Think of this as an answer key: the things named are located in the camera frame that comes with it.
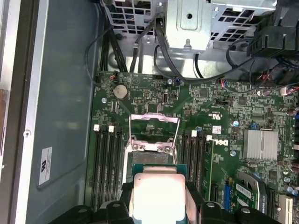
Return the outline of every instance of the heatsink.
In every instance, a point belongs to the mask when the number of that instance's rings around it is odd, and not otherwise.
[[[278,153],[278,132],[245,130],[243,148],[243,159],[276,161]]]

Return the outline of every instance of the white connector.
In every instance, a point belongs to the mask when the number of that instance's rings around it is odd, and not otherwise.
[[[286,195],[279,195],[278,221],[282,224],[292,224],[293,217],[293,199]]]

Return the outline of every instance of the integrated circuit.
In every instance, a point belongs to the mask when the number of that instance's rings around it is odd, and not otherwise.
[[[209,91],[207,89],[200,89],[199,96],[200,97],[208,97]]]
[[[277,179],[277,171],[270,170],[268,173],[268,177],[270,180],[276,180]]]
[[[246,101],[247,101],[246,97],[239,97],[238,104],[241,106],[245,106]]]

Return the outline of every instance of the screw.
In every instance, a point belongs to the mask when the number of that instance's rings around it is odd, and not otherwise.
[[[207,207],[210,207],[210,208],[214,208],[215,207],[215,205],[213,203],[210,203],[210,202],[207,203],[206,205],[207,205]]]
[[[250,213],[250,210],[247,209],[247,208],[242,208],[241,211],[242,211],[243,213],[246,213],[246,214],[249,214],[249,213]]]
[[[26,130],[26,131],[24,131],[24,133],[23,133],[23,136],[24,136],[25,138],[28,138],[30,135],[31,135],[31,131],[29,131],[29,130]]]
[[[231,156],[235,156],[235,155],[237,155],[237,153],[235,152],[235,150],[230,151],[229,154],[230,154]]]
[[[105,98],[105,97],[102,98],[102,103],[104,103],[104,104],[107,103],[107,98]]]
[[[166,152],[166,153],[170,153],[170,151],[171,151],[170,147],[165,147],[165,148],[164,148],[164,152]]]
[[[137,144],[133,144],[133,145],[132,145],[132,149],[133,149],[133,150],[138,150],[138,145],[137,145]]]
[[[171,85],[172,83],[173,83],[172,79],[169,78],[169,79],[167,80],[167,84],[168,84],[168,85]]]

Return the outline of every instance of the ram slot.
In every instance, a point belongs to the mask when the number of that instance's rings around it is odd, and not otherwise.
[[[102,139],[102,131],[96,133],[96,142],[95,142],[95,159],[94,159],[94,172],[93,172],[93,189],[92,189],[92,205],[93,209],[96,211],[98,209],[98,198],[100,191],[99,183],[99,157],[100,157],[100,142]]]
[[[195,138],[189,136],[188,138],[188,142],[189,142],[189,158],[188,158],[188,164],[187,164],[187,167],[189,167],[189,176],[188,176],[188,179],[190,181],[194,181],[194,169],[195,169],[195,143],[196,143],[196,140]]]
[[[115,151],[115,133],[109,132],[109,141],[107,145],[107,176],[106,176],[106,192],[105,201],[110,201],[112,199],[112,189],[113,189],[113,158]]]
[[[108,145],[108,131],[104,131],[102,134],[102,141],[99,147],[100,157],[99,157],[99,199],[98,199],[98,208],[105,202],[105,191],[106,191],[106,160],[107,160],[107,147]]]
[[[181,142],[181,164],[187,163],[187,157],[188,157],[188,150],[187,150],[187,144],[188,144],[188,136],[182,135],[182,142]]]
[[[122,131],[121,129],[116,132],[115,135],[115,155],[114,155],[114,164],[113,164],[113,200],[118,199],[118,193],[120,190],[121,184],[121,158],[122,158]]]
[[[194,169],[194,182],[196,182],[196,188],[201,192],[201,186],[203,181],[202,169],[203,169],[203,160],[204,160],[204,150],[206,147],[206,138],[203,136],[196,137],[196,146],[195,146],[195,169]]]

